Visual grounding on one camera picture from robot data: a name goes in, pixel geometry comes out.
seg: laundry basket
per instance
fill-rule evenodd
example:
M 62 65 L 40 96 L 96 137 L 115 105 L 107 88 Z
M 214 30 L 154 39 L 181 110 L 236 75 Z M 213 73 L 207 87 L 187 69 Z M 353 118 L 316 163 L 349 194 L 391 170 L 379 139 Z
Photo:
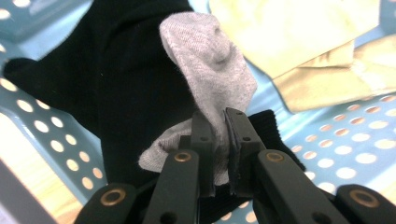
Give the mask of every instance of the laundry basket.
M 1 1 L 0 61 L 39 59 L 72 31 L 90 3 Z M 196 11 L 209 12 L 207 1 L 191 0 L 191 5 Z M 382 1 L 380 21 L 380 26 L 356 40 L 357 45 L 396 34 L 396 1 Z M 335 193 L 340 185 L 356 183 L 396 203 L 396 93 L 291 114 L 270 79 L 252 64 L 248 66 L 259 88 L 247 114 L 265 109 L 276 112 L 284 142 L 318 187 Z M 12 120 L 82 204 L 106 184 L 99 140 L 73 117 L 37 101 L 3 76 L 0 116 Z M 7 146 L 0 142 L 0 150 Z M 241 204 L 217 223 L 257 223 L 251 205 Z

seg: gray fabric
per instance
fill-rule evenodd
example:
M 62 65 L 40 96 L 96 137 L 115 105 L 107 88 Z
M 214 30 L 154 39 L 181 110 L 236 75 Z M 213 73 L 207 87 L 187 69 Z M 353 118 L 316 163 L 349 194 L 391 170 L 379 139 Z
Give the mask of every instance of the gray fabric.
M 190 86 L 199 109 L 215 135 L 215 184 L 228 182 L 229 139 L 223 110 L 245 111 L 257 88 L 242 53 L 209 14 L 178 13 L 160 26 L 163 46 Z M 160 172 L 167 153 L 177 149 L 181 135 L 191 134 L 191 120 L 168 129 L 140 157 L 139 165 Z

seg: metal screw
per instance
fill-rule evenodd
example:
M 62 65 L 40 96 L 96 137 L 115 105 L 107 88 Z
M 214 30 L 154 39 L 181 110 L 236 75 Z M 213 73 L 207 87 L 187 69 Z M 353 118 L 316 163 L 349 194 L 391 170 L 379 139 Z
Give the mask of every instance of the metal screw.
M 111 194 L 117 194 L 117 198 L 110 197 Z M 124 189 L 111 189 L 108 192 L 104 193 L 100 198 L 100 202 L 104 206 L 113 206 L 125 199 L 126 192 Z
M 375 208 L 379 206 L 379 200 L 371 193 L 361 190 L 353 189 L 349 192 L 349 196 L 356 202 L 363 206 Z
M 269 152 L 266 155 L 268 161 L 280 162 L 283 161 L 285 158 L 276 152 Z
M 182 162 L 189 161 L 189 160 L 191 160 L 191 155 L 190 155 L 190 153 L 187 153 L 187 152 L 180 152 L 175 155 L 175 160 L 182 161 Z

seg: black sock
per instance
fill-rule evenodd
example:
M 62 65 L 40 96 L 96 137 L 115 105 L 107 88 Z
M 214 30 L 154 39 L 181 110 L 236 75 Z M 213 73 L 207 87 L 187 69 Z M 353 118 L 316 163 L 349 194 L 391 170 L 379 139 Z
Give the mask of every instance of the black sock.
M 187 10 L 187 1 L 149 1 L 131 10 L 106 43 L 98 111 L 109 181 L 139 186 L 156 175 L 143 171 L 138 157 L 196 109 L 187 81 L 167 56 L 159 33 L 171 13 Z
M 5 77 L 99 135 L 95 86 L 101 48 L 114 24 L 138 4 L 137 0 L 93 1 L 60 46 L 36 63 L 11 60 L 4 68 Z
M 249 116 L 251 124 L 256 133 L 268 149 L 280 150 L 288 154 L 300 168 L 305 171 L 305 166 L 294 155 L 294 153 L 282 142 L 279 130 L 276 125 L 276 117 L 272 110 L 265 110 L 255 115 Z

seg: beige cloth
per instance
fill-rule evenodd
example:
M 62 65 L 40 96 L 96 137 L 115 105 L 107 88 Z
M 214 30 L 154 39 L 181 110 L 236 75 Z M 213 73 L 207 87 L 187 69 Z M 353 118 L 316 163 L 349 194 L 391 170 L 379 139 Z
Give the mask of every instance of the beige cloth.
M 396 91 L 396 35 L 354 52 L 349 67 L 299 67 L 274 83 L 292 112 L 337 105 Z
M 299 67 L 332 67 L 332 66 L 350 66 L 353 63 L 353 50 L 355 41 L 349 41 L 346 44 L 327 51 L 310 61 L 299 65 Z
M 210 0 L 209 6 L 227 36 L 272 79 L 342 45 L 350 49 L 348 42 L 379 20 L 379 0 Z M 351 62 L 347 55 L 342 64 Z

